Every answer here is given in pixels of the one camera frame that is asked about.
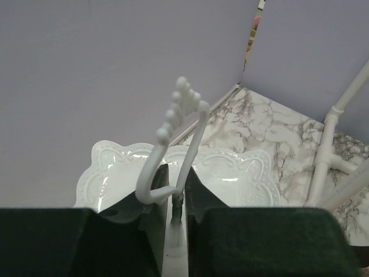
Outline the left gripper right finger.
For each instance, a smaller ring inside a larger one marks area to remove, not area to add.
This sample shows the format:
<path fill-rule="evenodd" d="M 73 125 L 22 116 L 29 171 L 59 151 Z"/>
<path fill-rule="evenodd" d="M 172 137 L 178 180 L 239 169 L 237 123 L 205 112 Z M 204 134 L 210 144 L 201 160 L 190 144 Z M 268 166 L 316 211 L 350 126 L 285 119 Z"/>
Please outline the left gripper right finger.
<path fill-rule="evenodd" d="M 231 208 L 187 177 L 190 276 L 360 276 L 333 215 L 316 208 Z"/>

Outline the white three-tier cake stand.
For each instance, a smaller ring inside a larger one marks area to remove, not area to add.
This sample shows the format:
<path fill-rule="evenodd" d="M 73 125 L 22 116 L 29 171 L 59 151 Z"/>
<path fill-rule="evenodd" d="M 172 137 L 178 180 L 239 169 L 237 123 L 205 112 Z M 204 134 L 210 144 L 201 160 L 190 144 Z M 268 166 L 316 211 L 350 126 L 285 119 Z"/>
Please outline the white three-tier cake stand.
<path fill-rule="evenodd" d="M 174 131 L 192 113 L 199 114 L 199 121 L 190 145 L 170 146 Z M 169 185 L 181 188 L 184 194 L 189 192 L 185 179 L 194 169 L 205 187 L 230 207 L 278 206 L 280 194 L 270 176 L 272 159 L 265 151 L 236 154 L 222 148 L 199 150 L 209 115 L 209 104 L 184 77 L 178 78 L 171 107 L 156 134 L 156 145 L 123 147 L 103 140 L 93 146 L 91 166 L 77 183 L 76 207 L 102 212 L 117 203 L 134 190 L 142 169 L 153 162 L 154 154 L 158 154 L 158 165 L 169 167 Z"/>

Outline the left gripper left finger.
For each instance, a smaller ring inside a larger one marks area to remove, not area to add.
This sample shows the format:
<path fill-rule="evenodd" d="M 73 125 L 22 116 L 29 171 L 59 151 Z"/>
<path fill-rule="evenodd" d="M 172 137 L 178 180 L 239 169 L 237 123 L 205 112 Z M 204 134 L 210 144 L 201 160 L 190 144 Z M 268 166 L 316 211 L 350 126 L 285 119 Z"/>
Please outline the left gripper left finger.
<path fill-rule="evenodd" d="M 165 204 L 1 209 L 2 276 L 160 276 Z"/>

